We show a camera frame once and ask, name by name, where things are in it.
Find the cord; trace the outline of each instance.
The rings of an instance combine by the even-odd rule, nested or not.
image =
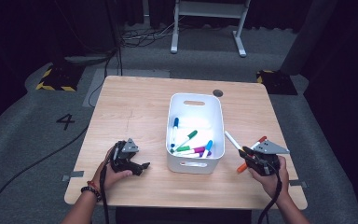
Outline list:
[[[171,23],[169,26],[165,27],[164,29],[161,29],[161,30],[158,30],[158,31],[154,31],[152,33],[149,33],[147,34],[147,32],[150,30],[150,29],[146,29],[141,35],[138,35],[137,31],[136,30],[131,30],[131,31],[127,31],[127,32],[130,32],[130,35],[127,36],[127,37],[124,37],[122,38],[122,46],[123,47],[129,47],[129,48],[137,48],[137,47],[146,47],[148,45],[151,45],[153,44],[156,40],[159,40],[159,39],[162,39],[164,38],[165,36],[167,35],[172,35],[173,32],[171,33],[168,33],[168,34],[164,34],[165,32],[167,32],[168,30],[172,29],[174,23]],[[126,40],[133,40],[133,39],[138,39],[138,43],[128,43],[126,42]],[[151,40],[149,43],[146,43],[146,44],[143,44],[143,42],[145,42],[146,40]]]
[[[77,39],[77,41],[85,48],[85,49],[88,49],[89,51],[91,52],[94,52],[94,53],[102,53],[102,54],[106,54],[107,52],[106,51],[98,51],[98,50],[95,50],[89,46],[87,46],[80,38],[79,36],[77,35],[77,33],[75,32],[74,28],[72,28],[72,25],[71,25],[71,22],[69,22],[68,18],[65,16],[65,13],[63,13],[62,11],[62,7],[60,6],[60,4],[57,2],[57,0],[54,1],[55,5],[57,6],[58,10],[60,11],[60,13],[62,14],[63,18],[65,19],[66,21],[66,24],[68,25],[68,28],[71,30],[72,34],[74,34],[75,38]]]
[[[31,164],[30,166],[24,168],[23,170],[21,170],[20,172],[18,172],[16,175],[14,175],[13,177],[11,177],[10,180],[8,180],[6,182],[6,184],[0,189],[0,195],[1,193],[4,191],[4,189],[11,183],[13,182],[13,180],[15,180],[17,177],[19,177],[20,175],[22,175],[24,172],[28,171],[29,169],[33,168],[34,166],[36,166],[37,164],[39,164],[40,162],[48,159],[49,157],[53,156],[54,154],[62,151],[63,149],[65,149],[66,147],[69,147],[72,143],[74,143],[87,129],[88,129],[89,125],[86,126],[85,129],[83,129],[83,131],[81,131],[81,133],[75,137],[74,139],[72,139],[69,143],[67,143],[66,145],[64,145],[63,147],[60,147],[59,149],[51,152],[50,154],[48,154],[47,156],[45,156],[44,158],[40,159],[39,161],[34,162],[33,164]]]
[[[73,66],[92,66],[99,63],[105,63],[109,58],[113,57],[115,53],[111,52],[103,56],[99,59],[87,59],[87,60],[71,60],[71,59],[65,59],[68,63],[70,63]]]
[[[269,166],[275,172],[275,175],[278,177],[278,182],[277,182],[277,187],[275,189],[275,195],[274,197],[272,197],[271,201],[264,208],[263,212],[261,212],[260,217],[258,218],[258,222],[257,222],[258,224],[261,224],[263,222],[265,216],[267,216],[267,223],[269,223],[268,211],[272,207],[272,205],[276,203],[282,190],[282,181],[281,181],[281,177],[279,176],[279,172],[271,164],[267,163],[267,166]]]
[[[90,101],[91,96],[92,96],[98,89],[100,89],[101,86],[103,85],[104,80],[105,80],[106,77],[107,77],[107,65],[109,64],[109,62],[110,62],[110,60],[112,59],[112,57],[110,57],[110,58],[106,61],[106,64],[105,64],[105,66],[104,66],[103,81],[102,81],[101,84],[89,95],[89,106],[91,106],[91,107],[95,107],[95,105],[92,105],[92,104],[91,104],[91,101]]]
[[[116,15],[117,13],[115,13],[115,17],[113,18],[113,15],[110,12],[111,6],[110,6],[110,3],[109,3],[109,0],[105,0],[104,3],[105,3],[105,7],[106,7],[106,13],[107,13],[107,16],[109,18],[108,21],[109,21],[109,27],[110,27],[112,39],[113,39],[113,41],[115,43],[115,46],[118,46],[118,48],[117,48],[118,61],[119,61],[119,65],[120,65],[120,72],[121,72],[121,75],[123,76],[123,66],[122,66],[122,62],[121,62],[121,46],[119,44],[120,40],[122,38],[121,38],[120,31],[119,31],[119,28],[118,28],[118,25],[117,25],[117,15]],[[116,0],[113,1],[113,4],[115,5],[115,7],[117,6]]]
[[[117,142],[115,143],[115,145],[112,147],[112,150],[110,151],[109,155],[106,157],[104,163],[103,163],[103,169],[100,172],[100,189],[101,189],[101,196],[103,197],[103,214],[105,217],[105,224],[109,224],[109,212],[108,212],[108,208],[107,208],[107,201],[106,201],[106,193],[104,191],[104,181],[106,179],[106,170],[107,170],[107,165],[109,164],[109,162],[111,161],[112,158],[112,154],[115,153],[117,149],[117,147],[123,147],[122,146],[123,142]]]

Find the marker cap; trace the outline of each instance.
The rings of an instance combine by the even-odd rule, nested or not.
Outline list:
[[[193,148],[195,153],[199,153],[199,152],[204,152],[205,151],[205,147],[196,147]]]
[[[212,141],[212,140],[209,140],[208,144],[207,144],[206,147],[205,147],[205,150],[208,150],[208,151],[211,150],[212,143],[213,143],[213,141]]]
[[[190,146],[179,147],[176,149],[176,151],[187,151],[187,150],[190,150]]]
[[[177,127],[179,125],[179,118],[175,118],[175,121],[173,122],[173,127]]]
[[[192,139],[196,134],[198,133],[198,131],[197,130],[194,130],[192,133],[190,133],[187,137],[189,138],[189,139]]]

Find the number 4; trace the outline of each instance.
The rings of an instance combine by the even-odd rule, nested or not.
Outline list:
[[[71,120],[71,118],[72,118],[72,115],[67,114],[67,115],[63,116],[62,118],[57,119],[56,122],[57,123],[65,123],[65,127],[63,129],[66,131],[66,129],[68,128],[69,123],[75,123],[75,121]]]

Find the white metal shelf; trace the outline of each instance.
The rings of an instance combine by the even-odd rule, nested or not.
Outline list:
[[[241,31],[245,22],[246,14],[248,12],[249,4],[250,0],[247,0],[245,4],[187,2],[176,0],[171,53],[177,53],[178,51],[179,15],[183,15],[240,19],[238,30],[233,31],[232,34],[234,36],[235,43],[237,44],[240,56],[245,57],[246,51],[241,41]]]

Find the gray carpet floor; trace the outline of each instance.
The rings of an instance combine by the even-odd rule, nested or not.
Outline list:
[[[122,50],[125,71],[165,71],[169,78],[256,82],[261,69],[277,70],[296,35],[289,30],[244,30],[241,39],[248,53],[241,58],[231,31],[187,29],[179,35],[178,53],[171,54],[171,36],[146,47]],[[28,93],[0,117],[0,189],[13,176],[51,152],[65,146],[87,127],[93,107],[84,105],[92,80],[104,64],[89,66],[78,91],[41,91],[35,87],[49,64],[29,75]],[[116,75],[117,60],[108,65]],[[303,96],[308,81],[301,75],[292,80],[298,95],[270,95],[283,136],[304,188],[311,223],[358,223],[358,206],[346,177]],[[75,123],[65,131],[56,120],[72,114]],[[75,142],[31,169],[21,173],[0,194],[0,223],[59,223],[69,211],[63,200],[69,175],[75,166],[84,134]],[[253,212],[256,223],[260,211]],[[110,208],[115,220],[115,208]],[[95,210],[94,223],[103,223],[103,209]],[[269,212],[270,223],[283,223],[277,210]]]

